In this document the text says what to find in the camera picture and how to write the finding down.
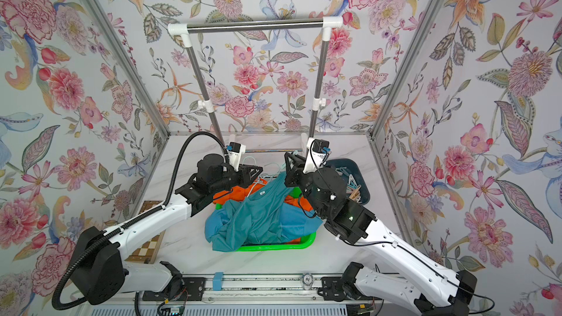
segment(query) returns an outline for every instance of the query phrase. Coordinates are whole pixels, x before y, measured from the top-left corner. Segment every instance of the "chessboard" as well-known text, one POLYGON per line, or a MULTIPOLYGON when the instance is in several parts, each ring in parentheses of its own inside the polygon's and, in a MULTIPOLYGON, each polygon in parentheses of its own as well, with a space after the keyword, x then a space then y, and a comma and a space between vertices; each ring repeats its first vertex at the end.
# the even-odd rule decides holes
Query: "chessboard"
MULTIPOLYGON (((143 213, 146 210, 150 209, 154 205, 160 204, 161 201, 144 201, 142 206, 140 207, 139 213, 143 213)), ((156 254, 158 253, 158 249, 160 248, 160 244, 164 239, 164 232, 161 232, 159 235, 152 237, 152 239, 148 242, 145 242, 140 248, 133 251, 131 256, 127 257, 125 261, 129 262, 137 262, 143 264, 153 264, 156 261, 156 254)))

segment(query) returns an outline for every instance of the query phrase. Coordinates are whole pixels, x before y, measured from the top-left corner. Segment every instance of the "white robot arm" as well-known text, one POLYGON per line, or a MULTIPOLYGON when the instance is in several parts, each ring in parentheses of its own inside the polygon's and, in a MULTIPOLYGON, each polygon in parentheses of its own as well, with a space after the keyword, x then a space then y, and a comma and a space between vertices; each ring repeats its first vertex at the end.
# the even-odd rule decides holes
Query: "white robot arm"
MULTIPOLYGON (((234 186, 248 187, 262 171, 257 166, 239 164, 244 146, 231 143, 226 149, 221 144, 224 158, 219 154, 206 155, 197 163, 198 171, 188 183, 173 191, 186 145, 202 134, 214 137, 197 132, 186 141, 168 196, 161 205, 102 232, 92 227, 81 234, 68 270, 53 294, 55 309, 68 309, 85 301, 100 304, 118 292, 154 291, 171 298, 183 289, 181 273, 171 264, 130 264, 124 260, 153 236, 197 214, 213 201, 214 194, 234 186), (60 291, 68 279, 84 297, 62 304, 60 291)), ((372 212, 349 200, 345 183, 335 169, 322 167, 329 153, 328 145, 326 141, 311 139, 307 158, 285 153, 285 185, 301 189, 316 214, 326 219, 327 230, 339 240, 365 247, 405 277, 390 277, 351 263, 340 281, 347 297, 375 296, 419 315, 468 315, 476 286, 474 275, 468 271, 457 273, 435 263, 391 232, 372 212)))

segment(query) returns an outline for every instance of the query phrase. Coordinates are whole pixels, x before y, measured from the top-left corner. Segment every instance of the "white marble tabletop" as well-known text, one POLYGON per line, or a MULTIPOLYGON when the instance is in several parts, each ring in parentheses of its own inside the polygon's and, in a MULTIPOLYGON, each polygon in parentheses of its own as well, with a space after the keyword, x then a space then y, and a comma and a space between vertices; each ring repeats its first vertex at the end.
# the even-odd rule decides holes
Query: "white marble tabletop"
MULTIPOLYGON (((330 142, 331 159, 349 158, 357 163, 370 193, 370 201, 365 207, 377 217, 383 218, 386 226, 398 233, 398 224, 376 168, 367 137, 322 135, 319 138, 330 142)), ((143 200, 165 199, 177 154, 186 139, 187 136, 170 137, 143 200)), ((248 149, 298 149, 300 139, 299 135, 245 135, 237 136, 236 142, 245 144, 248 149)), ((176 188, 186 183, 189 176, 196 172, 197 161, 212 152, 220 153, 215 141, 204 136, 194 138, 182 158, 175 183, 176 188)), ((253 156, 259 166, 284 162, 282 152, 247 155, 253 156)), ((253 160, 247 159, 246 164, 253 164, 253 160)), ((275 173, 277 166, 265 166, 263 171, 275 173)), ((350 262, 359 262, 370 268, 374 268, 376 263, 381 270, 390 271, 363 248, 355 248, 335 241, 334 236, 323 226, 318 229, 315 242, 302 250, 233 253, 213 251, 211 244, 205 240, 204 234, 205 220, 213 210, 214 206, 209 205, 189 220, 168 228, 157 260, 172 263, 184 274, 341 273, 350 262)))

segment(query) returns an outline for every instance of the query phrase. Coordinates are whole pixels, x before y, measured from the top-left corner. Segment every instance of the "vertical pole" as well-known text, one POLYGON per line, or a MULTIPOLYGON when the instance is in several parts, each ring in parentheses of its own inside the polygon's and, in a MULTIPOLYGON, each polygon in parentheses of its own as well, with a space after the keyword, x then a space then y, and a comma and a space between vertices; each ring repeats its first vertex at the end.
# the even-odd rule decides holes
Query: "vertical pole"
POLYGON ((316 89, 314 89, 313 112, 310 116, 309 138, 314 137, 316 128, 316 118, 318 117, 320 92, 322 91, 322 79, 324 78, 324 67, 326 66, 326 56, 328 55, 328 44, 332 29, 325 27, 322 29, 322 47, 320 48, 320 59, 318 61, 318 75, 316 76, 316 89))
MULTIPOLYGON (((207 92, 205 79, 203 78, 203 74, 201 74, 201 69, 199 68, 199 64, 197 62, 197 55, 195 54, 195 51, 193 50, 193 46, 191 45, 191 40, 189 39, 188 35, 181 35, 181 38, 183 40, 184 46, 187 49, 187 55, 189 56, 189 60, 191 61, 191 66, 193 67, 193 71, 195 72, 195 78, 197 79, 197 83, 199 84, 199 88, 201 89, 201 95, 203 96, 204 102, 209 103, 210 102, 209 93, 207 92)), ((220 139, 222 144, 224 144, 224 139, 222 139, 222 134, 219 128, 219 121, 216 119, 214 110, 213 112, 209 112, 209 110, 207 110, 207 112, 209 114, 209 118, 211 119, 211 124, 215 129, 216 136, 220 139)))

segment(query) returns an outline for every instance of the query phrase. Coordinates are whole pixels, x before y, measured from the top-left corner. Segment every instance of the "metal bar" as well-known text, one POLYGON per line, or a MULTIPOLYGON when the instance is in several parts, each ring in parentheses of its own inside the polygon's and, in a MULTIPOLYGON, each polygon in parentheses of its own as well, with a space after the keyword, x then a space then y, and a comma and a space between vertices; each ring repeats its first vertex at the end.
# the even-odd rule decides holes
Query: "metal bar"
POLYGON ((162 135, 164 135, 163 138, 167 138, 170 135, 170 130, 164 123, 160 112, 156 108, 156 104, 151 100, 150 94, 144 88, 144 84, 137 72, 137 69, 133 66, 129 56, 125 53, 123 44, 121 44, 121 40, 117 38, 111 22, 107 19, 105 10, 102 8, 98 0, 80 0, 80 3, 86 8, 88 15, 92 17, 92 20, 102 32, 103 37, 109 45, 109 49, 114 53, 113 56, 117 65, 123 68, 126 79, 128 79, 133 85, 136 96, 140 100, 141 104, 144 105, 144 109, 150 117, 152 124, 162 135))
POLYGON ((257 30, 291 30, 295 28, 319 28, 322 27, 322 18, 297 19, 297 20, 273 20, 273 21, 251 21, 251 22, 228 22, 201 25, 186 25, 190 33, 209 32, 239 32, 257 30))
MULTIPOLYGON (((328 55, 329 44, 330 41, 322 41, 322 48, 320 49, 320 59, 318 61, 318 75, 316 76, 316 89, 314 89, 314 99, 318 99, 320 97, 320 92, 322 91, 322 79, 324 78, 324 67, 326 66, 326 57, 328 55)), ((316 117, 318 117, 318 111, 313 110, 310 116, 309 138, 314 137, 316 117)))
POLYGON ((406 51, 406 55, 404 56, 404 61, 398 68, 398 73, 396 74, 394 83, 383 104, 383 108, 379 112, 379 116, 376 118, 375 126, 371 132, 371 138, 375 138, 376 134, 384 129, 383 125, 390 116, 393 105, 396 105, 395 101, 398 97, 398 93, 402 89, 402 86, 406 83, 406 78, 408 77, 411 67, 414 65, 414 60, 418 57, 418 53, 422 49, 421 47, 429 35, 429 30, 431 29, 431 26, 441 9, 441 3, 443 3, 443 1, 444 0, 429 1, 425 9, 425 17, 416 30, 416 34, 414 35, 414 38, 406 51))
POLYGON ((293 151, 302 151, 302 149, 252 149, 246 150, 245 153, 248 152, 293 152, 293 151))
MULTIPOLYGON (((207 92, 207 86, 205 86, 205 79, 201 74, 201 69, 199 68, 199 63, 197 62, 197 55, 195 55, 195 50, 193 50, 193 46, 190 46, 187 49, 187 55, 189 56, 189 60, 191 61, 191 65, 193 67, 193 71, 195 72, 195 78, 197 79, 197 83, 199 84, 199 88, 201 89, 201 95, 203 99, 209 100, 209 93, 207 92)), ((216 136, 220 139, 222 144, 224 144, 224 139, 222 138, 222 134, 220 132, 219 121, 216 119, 215 113, 209 113, 209 118, 211 119, 211 124, 215 129, 216 136)))

